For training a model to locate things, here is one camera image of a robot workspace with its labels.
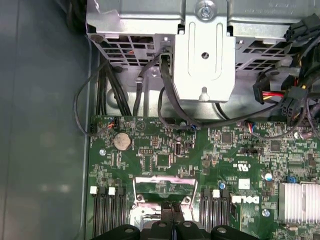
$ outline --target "aluminum heatsink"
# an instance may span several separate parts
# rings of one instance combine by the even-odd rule
[[[320,185],[280,183],[279,220],[284,223],[320,223]]]

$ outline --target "cable connector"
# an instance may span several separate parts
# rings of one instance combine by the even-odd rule
[[[300,42],[316,36],[320,32],[319,29],[320,18],[314,13],[298,23],[291,24],[283,37],[288,43]]]
[[[300,113],[303,99],[307,96],[308,91],[301,87],[293,86],[282,101],[282,115],[289,118]]]
[[[265,104],[263,91],[270,92],[270,80],[266,76],[259,76],[252,88],[254,99],[260,104]]]

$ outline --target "capacitor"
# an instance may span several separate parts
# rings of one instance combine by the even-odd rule
[[[131,147],[131,144],[132,144],[131,137],[125,132],[120,132],[114,136],[113,145],[119,151],[128,150]]]
[[[226,188],[226,184],[223,181],[218,181],[218,186],[220,189],[225,189]]]
[[[268,182],[270,182],[270,181],[272,181],[272,174],[271,173],[266,173],[265,175],[264,175],[264,179],[266,180],[266,181],[268,181]]]
[[[263,209],[263,211],[262,211],[262,216],[264,216],[264,217],[270,217],[270,212],[269,212],[269,210],[268,209]]]
[[[309,139],[309,138],[312,138],[314,136],[313,132],[312,131],[309,131],[309,132],[302,132],[300,134],[300,137],[302,139]]]

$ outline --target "metal sheet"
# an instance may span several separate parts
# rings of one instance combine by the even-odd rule
[[[3,2],[0,19],[0,239],[83,239],[87,149],[72,105],[88,42],[51,0]]]

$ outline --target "screw hole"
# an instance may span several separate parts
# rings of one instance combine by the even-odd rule
[[[209,53],[203,52],[203,53],[201,54],[201,57],[202,57],[203,59],[208,59],[208,58],[209,58]]]

